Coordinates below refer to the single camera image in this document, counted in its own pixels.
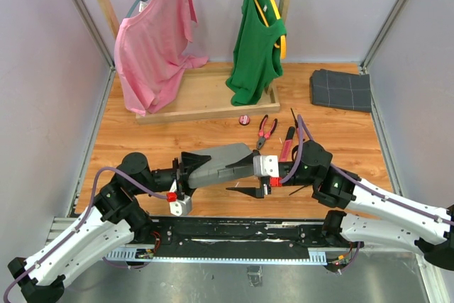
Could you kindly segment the grey plastic tool case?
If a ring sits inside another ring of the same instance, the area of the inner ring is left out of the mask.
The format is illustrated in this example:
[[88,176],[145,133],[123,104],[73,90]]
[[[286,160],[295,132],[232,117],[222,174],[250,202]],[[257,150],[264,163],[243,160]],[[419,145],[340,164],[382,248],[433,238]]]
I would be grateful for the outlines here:
[[227,165],[240,162],[253,154],[252,150],[244,143],[234,143],[213,148],[196,150],[192,153],[210,155],[211,160],[196,169],[189,176],[189,186],[192,189],[221,184],[233,180],[220,180],[218,171]]

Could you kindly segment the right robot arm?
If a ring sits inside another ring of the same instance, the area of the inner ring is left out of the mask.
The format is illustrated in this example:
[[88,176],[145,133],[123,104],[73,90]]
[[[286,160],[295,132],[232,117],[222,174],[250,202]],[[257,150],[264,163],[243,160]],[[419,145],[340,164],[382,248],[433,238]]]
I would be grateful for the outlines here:
[[263,198],[272,187],[311,187],[312,198],[330,210],[321,229],[329,246],[377,243],[422,255],[430,264],[453,269],[453,208],[415,202],[388,192],[332,164],[332,154],[313,140],[294,148],[290,161],[253,152],[229,164],[260,180],[246,193]]

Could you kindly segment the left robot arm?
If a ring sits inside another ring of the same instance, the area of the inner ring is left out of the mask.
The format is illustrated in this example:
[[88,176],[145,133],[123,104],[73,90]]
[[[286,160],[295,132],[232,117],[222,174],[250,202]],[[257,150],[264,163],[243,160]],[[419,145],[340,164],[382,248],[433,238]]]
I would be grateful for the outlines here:
[[93,188],[88,207],[57,238],[27,258],[14,258],[8,269],[13,286],[27,302],[57,302],[71,282],[109,252],[130,242],[162,243],[136,197],[147,194],[165,200],[172,214],[188,208],[194,186],[190,175],[211,161],[210,155],[183,152],[172,167],[151,170],[142,153],[129,153],[101,189]]

